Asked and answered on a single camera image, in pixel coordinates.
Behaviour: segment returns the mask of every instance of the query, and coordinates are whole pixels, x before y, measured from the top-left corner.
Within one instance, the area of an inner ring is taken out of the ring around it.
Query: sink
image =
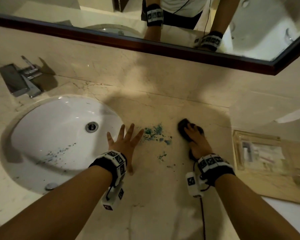
[[[133,28],[119,25],[119,24],[98,24],[98,25],[88,26],[85,28],[95,30],[95,31],[117,34],[120,36],[129,36],[129,37],[140,38],[140,39],[143,38],[141,33],[134,30]]]
[[[86,169],[108,150],[121,118],[107,105],[86,97],[60,96],[27,113],[3,143],[2,165],[19,185],[45,193]]]

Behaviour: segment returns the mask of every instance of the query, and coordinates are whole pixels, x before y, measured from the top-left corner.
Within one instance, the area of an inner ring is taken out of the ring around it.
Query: black pants
[[[147,21],[147,5],[146,0],[142,1],[142,12],[141,12],[141,20]],[[184,17],[180,15],[173,14],[171,12],[163,11],[163,24],[169,26],[175,26],[179,28],[187,28],[187,29],[194,29],[202,11],[194,17]]]

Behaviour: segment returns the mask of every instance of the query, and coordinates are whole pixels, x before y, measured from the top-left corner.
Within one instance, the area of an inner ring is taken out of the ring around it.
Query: mirror frame
[[[273,76],[277,75],[300,56],[300,37],[298,37],[274,60],[266,61],[248,58],[245,56],[197,50],[194,48],[142,40],[127,36],[118,36],[111,33],[4,14],[0,14],[0,27]]]

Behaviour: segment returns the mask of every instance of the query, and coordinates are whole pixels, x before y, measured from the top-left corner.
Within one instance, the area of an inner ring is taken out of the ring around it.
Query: person's left hand
[[[132,154],[139,143],[142,135],[143,129],[139,131],[139,133],[131,140],[134,124],[130,125],[130,128],[127,131],[127,134],[124,136],[124,128],[125,125],[123,124],[120,128],[118,138],[116,142],[112,139],[110,132],[107,132],[107,139],[109,144],[109,150],[115,150],[122,153],[127,158],[127,171],[129,174],[133,174],[132,168]]]

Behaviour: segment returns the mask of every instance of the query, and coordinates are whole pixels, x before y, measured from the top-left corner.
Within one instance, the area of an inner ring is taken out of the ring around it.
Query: faucet
[[[42,93],[42,90],[36,86],[32,79],[41,76],[40,67],[32,64],[26,57],[21,58],[29,65],[25,68],[19,68],[15,64],[8,64],[0,67],[0,74],[6,83],[10,93],[18,97],[27,93],[30,98],[34,98]]]

